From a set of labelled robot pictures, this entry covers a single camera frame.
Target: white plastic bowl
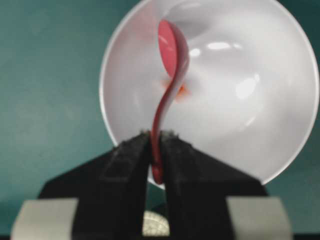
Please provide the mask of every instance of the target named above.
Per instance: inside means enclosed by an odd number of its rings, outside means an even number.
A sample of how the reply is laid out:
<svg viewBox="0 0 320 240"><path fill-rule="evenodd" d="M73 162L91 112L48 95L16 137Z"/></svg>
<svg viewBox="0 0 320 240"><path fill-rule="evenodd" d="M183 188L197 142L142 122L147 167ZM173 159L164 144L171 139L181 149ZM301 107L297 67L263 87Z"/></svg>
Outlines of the white plastic bowl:
<svg viewBox="0 0 320 240"><path fill-rule="evenodd" d="M158 50L162 18L182 30L190 50L188 93L173 103L164 129L264 184L276 177L310 135L319 75L306 34L275 0L135 6L115 30L100 74L101 111L114 144L151 128L169 80Z"/></svg>

